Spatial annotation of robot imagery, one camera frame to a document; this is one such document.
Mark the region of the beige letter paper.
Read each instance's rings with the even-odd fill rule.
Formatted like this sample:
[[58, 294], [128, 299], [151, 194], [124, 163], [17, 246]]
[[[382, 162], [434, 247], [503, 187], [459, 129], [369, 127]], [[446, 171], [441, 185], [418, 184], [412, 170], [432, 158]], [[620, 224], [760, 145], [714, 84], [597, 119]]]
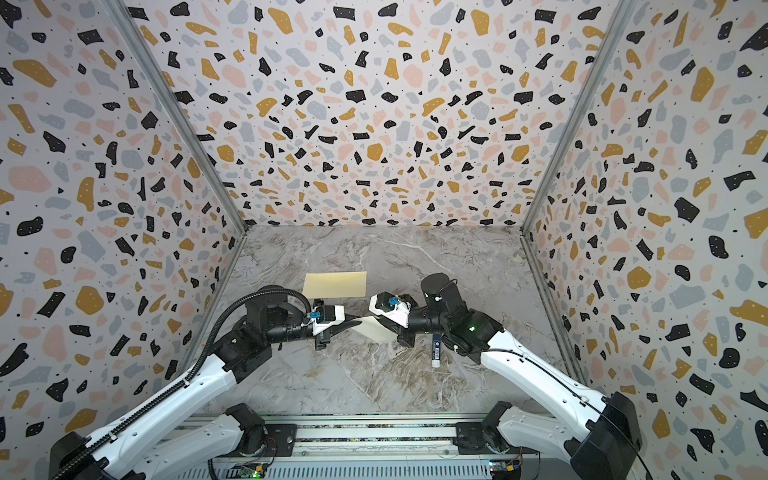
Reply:
[[392, 342], [397, 339], [397, 334], [384, 327], [376, 318], [365, 316], [358, 319], [359, 325], [353, 326], [352, 331], [359, 333], [369, 340], [377, 343]]

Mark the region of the cream envelope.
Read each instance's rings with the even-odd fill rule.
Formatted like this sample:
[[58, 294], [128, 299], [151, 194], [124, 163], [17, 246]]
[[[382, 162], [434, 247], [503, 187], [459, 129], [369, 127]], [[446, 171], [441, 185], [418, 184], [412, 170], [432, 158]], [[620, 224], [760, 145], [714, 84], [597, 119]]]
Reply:
[[367, 295], [367, 273], [307, 273], [302, 293], [312, 299], [363, 298]]

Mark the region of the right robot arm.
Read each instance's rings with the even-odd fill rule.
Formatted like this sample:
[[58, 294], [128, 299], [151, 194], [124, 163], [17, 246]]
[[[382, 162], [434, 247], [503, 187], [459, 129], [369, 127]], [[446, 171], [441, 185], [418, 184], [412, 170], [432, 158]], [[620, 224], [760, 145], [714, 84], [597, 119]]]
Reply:
[[500, 375], [547, 411], [528, 414], [498, 402], [483, 422], [487, 447], [537, 450], [568, 463], [582, 479], [628, 476], [642, 447], [631, 400], [620, 392], [605, 395], [547, 363], [499, 321], [468, 307], [446, 274], [427, 276], [421, 290], [422, 305], [382, 292], [369, 310], [405, 345], [417, 334], [440, 334], [445, 348]]

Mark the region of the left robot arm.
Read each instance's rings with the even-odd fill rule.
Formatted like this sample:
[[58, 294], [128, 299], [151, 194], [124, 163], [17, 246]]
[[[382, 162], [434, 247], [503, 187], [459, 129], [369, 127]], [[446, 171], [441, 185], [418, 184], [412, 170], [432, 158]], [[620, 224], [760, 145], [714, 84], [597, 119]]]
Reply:
[[311, 339], [323, 349], [362, 318], [341, 305], [309, 301], [269, 286], [228, 306], [216, 320], [195, 363], [177, 380], [87, 436], [71, 432], [50, 451], [51, 479], [166, 479], [224, 454], [275, 455], [278, 445], [251, 407], [228, 408], [211, 423], [174, 440], [166, 436], [207, 402], [247, 379], [272, 348]]

